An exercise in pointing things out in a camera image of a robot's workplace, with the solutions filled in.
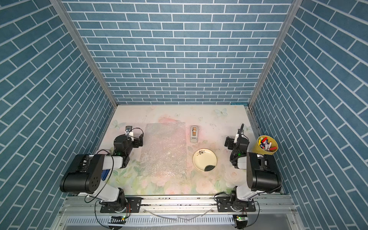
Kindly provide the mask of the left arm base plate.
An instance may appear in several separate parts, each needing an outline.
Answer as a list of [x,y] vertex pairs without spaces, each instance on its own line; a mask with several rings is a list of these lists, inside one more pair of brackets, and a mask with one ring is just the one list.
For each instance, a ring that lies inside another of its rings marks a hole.
[[102,202],[101,213],[139,213],[141,207],[141,197],[126,197],[114,202]]

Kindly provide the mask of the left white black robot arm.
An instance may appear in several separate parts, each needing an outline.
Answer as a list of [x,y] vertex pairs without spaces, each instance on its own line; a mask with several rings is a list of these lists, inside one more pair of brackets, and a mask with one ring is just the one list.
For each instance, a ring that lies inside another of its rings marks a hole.
[[126,168],[130,153],[134,148],[143,146],[144,134],[138,138],[133,132],[126,132],[114,140],[113,152],[101,149],[94,155],[78,154],[60,182],[63,193],[86,193],[112,212],[123,212],[129,207],[124,190],[108,185],[113,171]]

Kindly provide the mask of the clear bubble wrap sheet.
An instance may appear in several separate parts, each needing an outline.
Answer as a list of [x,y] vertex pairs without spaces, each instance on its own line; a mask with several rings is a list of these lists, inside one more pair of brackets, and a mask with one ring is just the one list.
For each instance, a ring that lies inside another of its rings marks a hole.
[[140,168],[144,177],[186,176],[185,122],[146,125]]

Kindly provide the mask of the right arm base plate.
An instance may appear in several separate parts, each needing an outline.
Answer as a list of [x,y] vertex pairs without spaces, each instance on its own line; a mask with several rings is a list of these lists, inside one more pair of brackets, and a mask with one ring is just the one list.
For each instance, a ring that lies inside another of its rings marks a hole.
[[214,198],[218,212],[255,212],[254,202],[250,201],[231,201],[229,196],[217,196]]

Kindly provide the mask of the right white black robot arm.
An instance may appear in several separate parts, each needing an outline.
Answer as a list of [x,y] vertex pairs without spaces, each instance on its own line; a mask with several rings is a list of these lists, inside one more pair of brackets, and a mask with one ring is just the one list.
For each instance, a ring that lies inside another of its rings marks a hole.
[[227,137],[224,146],[232,151],[230,162],[236,169],[246,171],[246,185],[236,186],[230,195],[231,204],[253,201],[255,196],[280,192],[282,177],[272,153],[246,152],[249,140],[243,134]]

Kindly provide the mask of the cream floral dinner plate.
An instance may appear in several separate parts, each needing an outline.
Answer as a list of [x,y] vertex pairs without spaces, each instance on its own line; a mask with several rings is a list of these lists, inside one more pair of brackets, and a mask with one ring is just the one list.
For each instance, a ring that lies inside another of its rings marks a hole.
[[209,172],[217,166],[217,157],[209,149],[199,149],[193,155],[194,166],[203,172]]

